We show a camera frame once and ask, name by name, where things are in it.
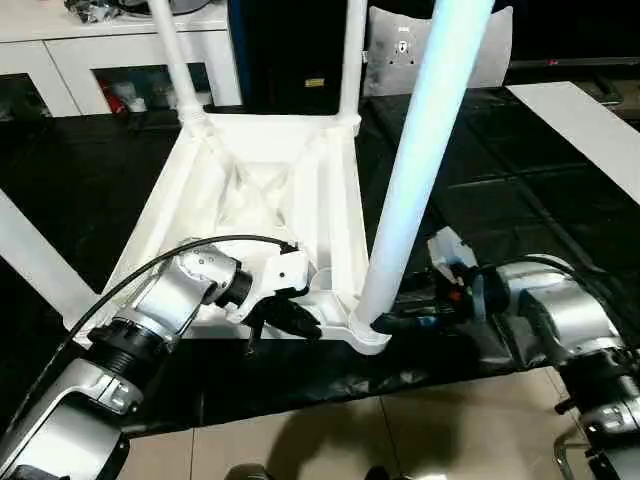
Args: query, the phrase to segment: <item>white tubular frame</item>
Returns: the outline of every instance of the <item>white tubular frame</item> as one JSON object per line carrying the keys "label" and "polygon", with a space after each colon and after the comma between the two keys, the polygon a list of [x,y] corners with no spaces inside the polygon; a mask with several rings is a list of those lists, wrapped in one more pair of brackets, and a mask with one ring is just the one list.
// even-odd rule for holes
{"label": "white tubular frame", "polygon": [[2,190],[0,254],[65,318],[77,320],[98,299]]}
{"label": "white tubular frame", "polygon": [[438,0],[355,317],[369,325],[400,287],[494,0]]}
{"label": "white tubular frame", "polygon": [[180,49],[169,3],[167,0],[148,0],[148,4],[167,54],[167,67],[178,98],[178,117],[183,124],[201,122],[206,118],[205,113],[196,97],[189,67]]}

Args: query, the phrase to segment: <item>black cable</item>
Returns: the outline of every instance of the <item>black cable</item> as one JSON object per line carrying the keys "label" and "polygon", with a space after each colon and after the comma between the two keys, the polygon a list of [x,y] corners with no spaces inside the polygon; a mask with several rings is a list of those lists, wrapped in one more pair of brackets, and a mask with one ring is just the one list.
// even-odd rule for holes
{"label": "black cable", "polygon": [[159,263],[162,263],[165,260],[175,257],[176,255],[179,255],[188,250],[192,250],[194,248],[210,245],[212,243],[231,242],[231,241],[238,241],[238,240],[273,243],[274,245],[278,245],[280,247],[281,253],[287,253],[287,252],[296,250],[296,247],[290,245],[284,240],[278,240],[277,238],[265,237],[262,235],[221,235],[217,237],[202,238],[200,240],[194,240],[193,242],[185,243],[184,245],[180,245],[179,247],[173,248],[163,253],[162,255],[157,256],[153,260],[150,260],[149,262],[145,263],[140,268],[138,268],[133,273],[128,275],[126,278],[124,278],[115,287],[113,287],[111,290],[105,293],[100,298],[100,300],[98,300],[89,310],[87,310],[87,312],[84,315],[82,315],[82,317],[80,317],[80,319],[71,328],[71,330],[69,330],[69,333],[64,338],[64,340],[60,342],[60,344],[56,348],[56,351],[53,353],[51,359],[45,365],[44,369],[42,370],[38,378],[36,378],[35,382],[33,382],[33,384],[31,384],[31,387],[29,387],[29,390],[27,390],[27,393],[25,394],[24,398],[22,399],[22,402],[18,406],[18,409],[16,410],[16,412],[11,417],[11,420],[9,421],[9,426],[7,427],[7,430],[5,432],[5,436],[8,435],[11,431],[13,431],[13,429],[16,426],[16,423],[18,422],[18,419],[22,416],[26,406],[31,401],[31,397],[33,397],[33,394],[35,393],[35,391],[40,387],[40,385],[42,384],[43,380],[45,379],[49,371],[51,371],[54,364],[60,357],[60,354],[71,344],[71,342],[73,342],[73,339],[75,338],[75,336],[78,334],[78,332],[80,332],[82,327],[84,327],[87,324],[87,322],[91,319],[91,317],[93,317],[98,312],[98,310],[100,310],[118,292],[120,292],[123,288],[125,288],[127,285],[129,285],[131,282],[133,282],[143,273],[147,272],[148,270],[155,267]]}

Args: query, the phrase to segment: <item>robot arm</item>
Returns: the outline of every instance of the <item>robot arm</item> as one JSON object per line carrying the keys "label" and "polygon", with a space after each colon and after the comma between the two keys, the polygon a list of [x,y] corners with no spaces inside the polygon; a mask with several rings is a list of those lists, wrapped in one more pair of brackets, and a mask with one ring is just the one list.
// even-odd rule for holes
{"label": "robot arm", "polygon": [[214,303],[242,321],[279,291],[304,294],[307,265],[294,251],[251,275],[213,246],[166,260],[110,323],[89,333],[91,348],[9,432],[0,447],[0,479],[114,479],[128,453],[114,420],[136,411],[200,305]]}
{"label": "robot arm", "polygon": [[[569,398],[556,411],[562,414],[575,407],[580,412],[579,423],[592,447],[587,458],[595,478],[637,478],[636,352],[625,345],[603,305],[572,276],[538,263],[535,257],[496,271],[509,296],[507,309],[530,322],[567,388]],[[572,479],[568,464],[558,461],[565,478]]]}

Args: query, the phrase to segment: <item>black table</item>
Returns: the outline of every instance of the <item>black table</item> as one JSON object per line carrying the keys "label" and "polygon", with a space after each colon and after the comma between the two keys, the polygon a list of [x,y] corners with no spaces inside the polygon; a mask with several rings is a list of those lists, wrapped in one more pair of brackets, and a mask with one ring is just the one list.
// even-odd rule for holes
{"label": "black table", "polygon": [[[361,108],[356,144],[369,247],[407,105],[402,96],[364,101]],[[2,124],[0,188],[99,291],[178,132],[171,112]],[[640,209],[506,90],[467,94],[408,271],[427,266],[426,238],[444,225],[481,263],[533,252],[576,265],[593,262],[612,274],[607,288],[618,301],[638,306]],[[65,331],[59,316],[4,263],[0,281],[4,423]],[[640,324],[618,326],[629,339],[640,338]],[[128,431],[210,425],[545,362],[526,322],[499,318],[394,338],[374,357],[329,341],[263,341],[251,359],[244,347],[240,340],[183,341],[150,401],[125,420]],[[67,358],[79,351],[71,349]]]}

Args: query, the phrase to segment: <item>beige floor tile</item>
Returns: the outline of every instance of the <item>beige floor tile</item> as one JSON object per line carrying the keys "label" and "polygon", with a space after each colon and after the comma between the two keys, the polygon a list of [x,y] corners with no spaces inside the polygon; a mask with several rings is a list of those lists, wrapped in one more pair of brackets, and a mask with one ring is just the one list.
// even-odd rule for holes
{"label": "beige floor tile", "polygon": [[131,441],[118,480],[189,480],[193,430]]}
{"label": "beige floor tile", "polygon": [[396,473],[378,398],[196,430],[193,480],[222,480],[242,463],[265,465],[277,480],[363,480],[374,465]]}
{"label": "beige floor tile", "polygon": [[557,401],[544,370],[383,398],[403,472],[447,480],[559,480],[553,441],[575,423],[553,412]]}

